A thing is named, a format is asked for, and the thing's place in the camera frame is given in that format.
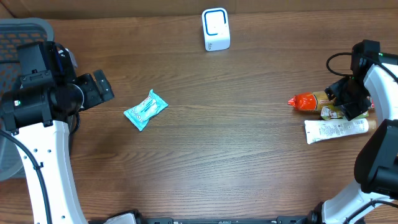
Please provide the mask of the green snack packet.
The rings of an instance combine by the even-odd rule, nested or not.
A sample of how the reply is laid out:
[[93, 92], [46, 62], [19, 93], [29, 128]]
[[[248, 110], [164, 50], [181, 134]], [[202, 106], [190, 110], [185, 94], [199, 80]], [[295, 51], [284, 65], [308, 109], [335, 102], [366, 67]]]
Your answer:
[[323, 106], [320, 116], [324, 120], [346, 119], [345, 114], [339, 108], [336, 108], [333, 105]]

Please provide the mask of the orange spaghetti packet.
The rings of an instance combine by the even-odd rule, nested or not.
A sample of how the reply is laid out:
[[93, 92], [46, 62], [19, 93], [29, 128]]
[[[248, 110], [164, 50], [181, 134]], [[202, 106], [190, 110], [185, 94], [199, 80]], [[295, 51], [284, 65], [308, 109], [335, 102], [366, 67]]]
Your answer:
[[339, 108], [334, 106], [334, 102], [335, 99], [329, 100], [324, 91], [314, 91], [294, 95], [287, 104], [295, 110], [305, 112], [321, 112], [324, 107], [341, 112]]

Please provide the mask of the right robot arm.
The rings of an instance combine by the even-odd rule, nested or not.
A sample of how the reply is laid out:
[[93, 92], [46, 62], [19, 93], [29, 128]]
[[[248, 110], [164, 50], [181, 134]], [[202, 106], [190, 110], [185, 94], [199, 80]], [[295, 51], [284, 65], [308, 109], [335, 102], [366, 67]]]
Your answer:
[[377, 129], [358, 154], [354, 181], [309, 214], [308, 223], [357, 223], [380, 205], [397, 206], [397, 56], [351, 52], [352, 75], [326, 89], [346, 115], [358, 100], [371, 97]]

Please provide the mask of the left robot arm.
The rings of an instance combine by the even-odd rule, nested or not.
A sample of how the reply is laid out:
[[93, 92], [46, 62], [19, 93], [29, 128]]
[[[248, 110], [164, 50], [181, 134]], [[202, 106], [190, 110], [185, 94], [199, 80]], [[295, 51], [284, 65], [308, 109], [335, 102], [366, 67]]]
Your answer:
[[34, 223], [86, 223], [70, 164], [68, 120], [114, 98], [102, 70], [77, 76], [61, 44], [17, 48], [21, 88], [1, 98], [1, 135], [12, 141], [25, 171]]

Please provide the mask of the teal wet wipes packet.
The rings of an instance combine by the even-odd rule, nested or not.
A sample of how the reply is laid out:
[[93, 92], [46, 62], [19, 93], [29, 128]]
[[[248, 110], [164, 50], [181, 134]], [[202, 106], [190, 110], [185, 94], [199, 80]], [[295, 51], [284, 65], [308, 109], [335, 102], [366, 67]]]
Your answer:
[[150, 90], [146, 99], [138, 105], [129, 108], [123, 114], [139, 131], [142, 131], [152, 117], [158, 115], [168, 106], [167, 102], [153, 90]]

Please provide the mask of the white cream tube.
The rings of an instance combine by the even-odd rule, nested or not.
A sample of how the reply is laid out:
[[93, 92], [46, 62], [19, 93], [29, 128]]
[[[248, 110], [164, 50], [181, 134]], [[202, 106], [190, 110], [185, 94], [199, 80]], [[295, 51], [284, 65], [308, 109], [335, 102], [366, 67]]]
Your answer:
[[375, 119], [358, 118], [331, 120], [305, 120], [307, 144], [350, 135], [364, 134], [377, 129]]

